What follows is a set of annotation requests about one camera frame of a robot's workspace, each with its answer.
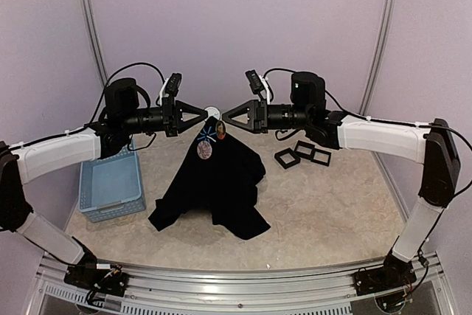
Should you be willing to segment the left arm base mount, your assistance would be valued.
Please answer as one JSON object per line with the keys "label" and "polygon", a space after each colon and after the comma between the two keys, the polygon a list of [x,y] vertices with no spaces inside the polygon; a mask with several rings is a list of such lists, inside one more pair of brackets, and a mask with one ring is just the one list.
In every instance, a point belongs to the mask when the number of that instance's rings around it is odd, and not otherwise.
{"label": "left arm base mount", "polygon": [[63,281],[67,285],[87,290],[85,302],[95,305],[102,299],[98,294],[124,297],[129,275],[117,263],[99,261],[92,253],[86,252],[76,264],[67,267]]}

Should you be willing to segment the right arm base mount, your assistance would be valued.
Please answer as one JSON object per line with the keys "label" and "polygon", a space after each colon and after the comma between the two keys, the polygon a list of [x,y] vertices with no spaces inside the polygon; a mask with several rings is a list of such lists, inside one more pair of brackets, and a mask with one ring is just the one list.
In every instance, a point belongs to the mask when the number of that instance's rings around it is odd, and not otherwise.
{"label": "right arm base mount", "polygon": [[428,275],[429,261],[422,250],[417,252],[417,260],[425,269],[420,280],[417,280],[412,261],[398,260],[392,252],[384,258],[381,266],[359,269],[352,275],[356,295],[374,294],[380,311],[384,314],[399,313]]}

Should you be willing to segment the starry night blue brooch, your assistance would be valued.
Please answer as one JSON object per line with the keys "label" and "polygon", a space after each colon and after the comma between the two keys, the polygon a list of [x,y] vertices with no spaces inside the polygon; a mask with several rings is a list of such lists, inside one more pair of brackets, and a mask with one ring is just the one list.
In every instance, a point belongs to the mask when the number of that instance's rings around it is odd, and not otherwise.
{"label": "starry night blue brooch", "polygon": [[215,106],[207,106],[204,110],[207,112],[208,117],[214,117],[217,120],[221,118],[221,112]]}

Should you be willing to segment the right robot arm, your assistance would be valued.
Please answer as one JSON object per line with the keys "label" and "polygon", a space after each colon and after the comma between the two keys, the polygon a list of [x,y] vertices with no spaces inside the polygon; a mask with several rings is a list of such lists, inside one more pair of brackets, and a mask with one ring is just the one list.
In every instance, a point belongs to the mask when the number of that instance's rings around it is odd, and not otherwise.
{"label": "right robot arm", "polygon": [[420,251],[443,211],[459,195],[461,168],[454,143],[456,131],[442,119],[432,123],[398,122],[364,117],[340,108],[326,108],[325,80],[312,72],[291,73],[290,104],[273,104],[265,77],[246,72],[257,99],[222,115],[224,122],[253,134],[301,130],[309,140],[331,150],[358,149],[411,160],[423,166],[419,197],[403,231],[377,273],[384,288],[406,276],[408,263]]}

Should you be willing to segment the black garment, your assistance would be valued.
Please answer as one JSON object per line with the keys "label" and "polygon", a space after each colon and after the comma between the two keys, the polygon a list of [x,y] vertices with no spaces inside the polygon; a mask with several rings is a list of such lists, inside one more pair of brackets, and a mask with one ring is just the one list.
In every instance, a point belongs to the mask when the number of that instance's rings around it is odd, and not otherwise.
{"label": "black garment", "polygon": [[[214,225],[221,225],[234,236],[250,240],[270,229],[257,211],[257,185],[266,168],[260,155],[226,133],[219,140],[215,133],[217,119],[210,117],[192,141],[174,179],[156,208],[148,217],[159,231],[174,224],[191,210],[207,210]],[[212,155],[198,157],[197,145],[208,141]]]}

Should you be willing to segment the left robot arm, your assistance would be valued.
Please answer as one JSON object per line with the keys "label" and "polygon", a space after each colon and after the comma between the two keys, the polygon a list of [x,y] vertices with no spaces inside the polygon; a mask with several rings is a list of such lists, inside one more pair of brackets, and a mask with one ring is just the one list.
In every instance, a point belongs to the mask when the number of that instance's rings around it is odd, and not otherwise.
{"label": "left robot arm", "polygon": [[206,110],[176,99],[181,75],[164,81],[156,105],[130,77],[115,80],[103,91],[105,106],[97,121],[72,132],[37,142],[1,144],[1,229],[17,232],[59,262],[74,267],[86,288],[103,282],[100,268],[85,260],[85,246],[34,212],[24,185],[47,173],[81,162],[118,154],[136,134],[165,132],[178,136],[208,117]]}

